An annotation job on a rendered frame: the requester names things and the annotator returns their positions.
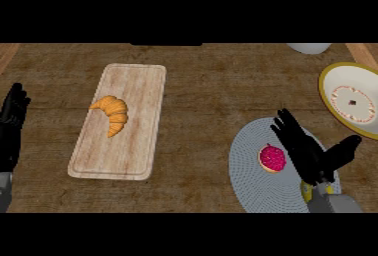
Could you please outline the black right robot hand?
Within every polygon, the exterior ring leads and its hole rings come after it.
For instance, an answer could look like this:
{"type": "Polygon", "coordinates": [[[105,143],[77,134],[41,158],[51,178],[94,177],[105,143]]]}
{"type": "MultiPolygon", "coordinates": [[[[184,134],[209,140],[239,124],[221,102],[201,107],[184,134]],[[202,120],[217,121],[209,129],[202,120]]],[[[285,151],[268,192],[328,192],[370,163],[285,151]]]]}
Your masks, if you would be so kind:
{"type": "Polygon", "coordinates": [[[277,111],[273,122],[270,129],[285,147],[301,180],[313,186],[333,183],[333,172],[354,160],[361,137],[350,135],[323,150],[286,108],[277,111]]]}

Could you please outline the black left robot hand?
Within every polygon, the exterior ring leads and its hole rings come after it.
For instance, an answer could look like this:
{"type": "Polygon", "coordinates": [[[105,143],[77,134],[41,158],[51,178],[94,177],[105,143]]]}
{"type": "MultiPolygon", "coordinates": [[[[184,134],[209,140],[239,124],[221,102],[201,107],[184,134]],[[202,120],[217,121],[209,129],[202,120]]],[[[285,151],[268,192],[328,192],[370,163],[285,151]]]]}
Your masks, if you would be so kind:
{"type": "Polygon", "coordinates": [[[0,173],[12,172],[19,159],[20,131],[31,98],[20,83],[14,83],[0,109],[0,173]]]}

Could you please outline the round grey woven placemat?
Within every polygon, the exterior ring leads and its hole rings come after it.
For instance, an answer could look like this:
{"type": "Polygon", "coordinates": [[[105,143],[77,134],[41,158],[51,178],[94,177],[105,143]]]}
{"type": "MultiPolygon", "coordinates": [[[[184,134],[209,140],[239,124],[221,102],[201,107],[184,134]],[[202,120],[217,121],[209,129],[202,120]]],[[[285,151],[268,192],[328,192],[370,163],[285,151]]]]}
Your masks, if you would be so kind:
{"type": "Polygon", "coordinates": [[[271,125],[271,117],[255,119],[235,135],[229,152],[233,192],[248,213],[307,213],[301,178],[271,125]],[[286,155],[286,165],[277,174],[268,173],[258,162],[258,153],[267,144],[280,148],[286,155]]]}

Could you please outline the white bowl with yellow rim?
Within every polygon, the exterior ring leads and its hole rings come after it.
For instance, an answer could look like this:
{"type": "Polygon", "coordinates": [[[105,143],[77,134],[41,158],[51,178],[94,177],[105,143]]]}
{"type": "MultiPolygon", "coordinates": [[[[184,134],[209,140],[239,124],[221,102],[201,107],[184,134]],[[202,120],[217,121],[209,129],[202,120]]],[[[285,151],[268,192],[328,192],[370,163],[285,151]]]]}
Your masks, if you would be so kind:
{"type": "Polygon", "coordinates": [[[341,124],[378,140],[378,70],[354,62],[336,62],[323,69],[317,88],[341,124]]]}

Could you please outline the golden croissant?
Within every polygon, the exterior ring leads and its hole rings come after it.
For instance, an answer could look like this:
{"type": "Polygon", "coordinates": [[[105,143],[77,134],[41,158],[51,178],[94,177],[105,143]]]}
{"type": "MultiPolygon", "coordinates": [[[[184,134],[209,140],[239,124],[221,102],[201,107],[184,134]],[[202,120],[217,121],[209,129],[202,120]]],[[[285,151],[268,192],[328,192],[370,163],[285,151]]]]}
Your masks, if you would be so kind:
{"type": "Polygon", "coordinates": [[[109,129],[106,137],[113,137],[121,132],[128,120],[128,108],[124,100],[106,95],[90,105],[90,109],[100,109],[108,116],[109,129]]]}

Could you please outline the pale wooden cutting board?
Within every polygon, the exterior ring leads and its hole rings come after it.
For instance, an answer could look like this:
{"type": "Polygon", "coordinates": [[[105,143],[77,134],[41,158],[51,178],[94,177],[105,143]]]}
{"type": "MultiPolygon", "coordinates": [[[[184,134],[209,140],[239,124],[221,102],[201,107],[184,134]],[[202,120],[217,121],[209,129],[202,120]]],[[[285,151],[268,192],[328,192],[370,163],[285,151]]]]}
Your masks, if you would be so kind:
{"type": "Polygon", "coordinates": [[[167,70],[109,64],[69,160],[77,178],[144,180],[152,173],[167,70]]]}

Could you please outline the white rounded object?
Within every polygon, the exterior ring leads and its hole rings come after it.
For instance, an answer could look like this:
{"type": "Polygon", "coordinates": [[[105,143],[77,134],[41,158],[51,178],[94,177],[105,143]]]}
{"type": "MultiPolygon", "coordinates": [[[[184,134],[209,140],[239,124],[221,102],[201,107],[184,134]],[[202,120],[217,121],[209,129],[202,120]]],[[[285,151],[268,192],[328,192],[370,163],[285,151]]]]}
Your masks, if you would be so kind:
{"type": "Polygon", "coordinates": [[[326,51],[329,43],[288,43],[292,50],[302,54],[316,55],[326,51]]]}

